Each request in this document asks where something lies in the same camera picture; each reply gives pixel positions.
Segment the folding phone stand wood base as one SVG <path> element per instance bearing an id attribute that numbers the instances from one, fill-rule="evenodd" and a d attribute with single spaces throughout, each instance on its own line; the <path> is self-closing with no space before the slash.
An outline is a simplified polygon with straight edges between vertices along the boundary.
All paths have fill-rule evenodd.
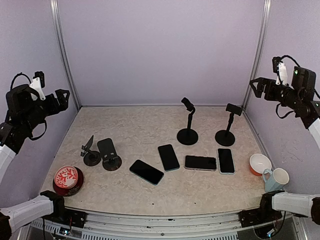
<path id="1" fill-rule="evenodd" d="M 93 145 L 94 135 L 88 140 L 86 145 L 81 146 L 80 156 L 83 157 L 83 162 L 86 166 L 93 167 L 100 163 L 101 154 L 97 150 L 91 150 Z"/>

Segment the clear case phone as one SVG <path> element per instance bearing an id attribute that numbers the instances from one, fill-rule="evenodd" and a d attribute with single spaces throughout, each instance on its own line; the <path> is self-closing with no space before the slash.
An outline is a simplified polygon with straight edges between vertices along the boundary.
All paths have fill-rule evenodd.
<path id="1" fill-rule="evenodd" d="M 184 167 L 189 170 L 216 171 L 217 160 L 215 157 L 187 155 Z"/>

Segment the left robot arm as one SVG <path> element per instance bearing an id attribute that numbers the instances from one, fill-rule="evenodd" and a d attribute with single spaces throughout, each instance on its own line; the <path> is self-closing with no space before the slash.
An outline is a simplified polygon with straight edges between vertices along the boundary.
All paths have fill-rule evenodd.
<path id="1" fill-rule="evenodd" d="M 7 112 L 0 124 L 0 176 L 4 177 L 10 163 L 20 152 L 26 139 L 37 141 L 33 130 L 46 125 L 46 117 L 57 115 L 69 107 L 69 90 L 58 89 L 44 95 L 45 74 L 36 71 L 27 84 L 10 86 L 6 93 Z M 0 238 L 8 240 L 21 227 L 38 218 L 56 218 L 63 223 L 70 218 L 63 196 L 46 190 L 37 197 L 23 203 L 1 208 Z"/>

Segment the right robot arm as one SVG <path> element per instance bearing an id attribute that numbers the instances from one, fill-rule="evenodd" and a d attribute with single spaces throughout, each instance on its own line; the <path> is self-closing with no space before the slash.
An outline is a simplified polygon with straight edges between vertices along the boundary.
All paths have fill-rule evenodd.
<path id="1" fill-rule="evenodd" d="M 276 103 L 275 114 L 284 120 L 289 115 L 300 121 L 315 145 L 320 144 L 320 94 L 316 90 L 317 74 L 302 67 L 292 56 L 285 54 L 272 58 L 274 79 L 258 77 L 249 85 L 256 98 Z M 263 168 L 265 193 L 256 210 L 256 218 L 266 222 L 274 214 L 291 213 L 320 223 L 320 194 L 292 193 L 285 190 L 290 181 L 283 168 Z"/>

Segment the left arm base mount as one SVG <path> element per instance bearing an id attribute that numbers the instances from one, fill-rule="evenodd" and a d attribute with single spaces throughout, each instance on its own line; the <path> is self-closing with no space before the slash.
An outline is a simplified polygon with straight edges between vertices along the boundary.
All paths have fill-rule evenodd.
<path id="1" fill-rule="evenodd" d="M 65 207 L 54 207 L 53 213 L 43 216 L 45 220 L 67 225 L 69 227 L 84 228 L 87 213 Z"/>

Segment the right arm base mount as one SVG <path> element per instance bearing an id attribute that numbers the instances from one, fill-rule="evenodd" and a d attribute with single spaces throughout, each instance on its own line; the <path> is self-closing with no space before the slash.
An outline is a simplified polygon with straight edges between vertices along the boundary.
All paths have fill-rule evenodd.
<path id="1" fill-rule="evenodd" d="M 261 210 L 254 208 L 249 210 L 242 210 L 238 214 L 239 221 L 242 228 L 252 227 L 269 223 L 282 218 L 282 213 L 276 210 Z"/>

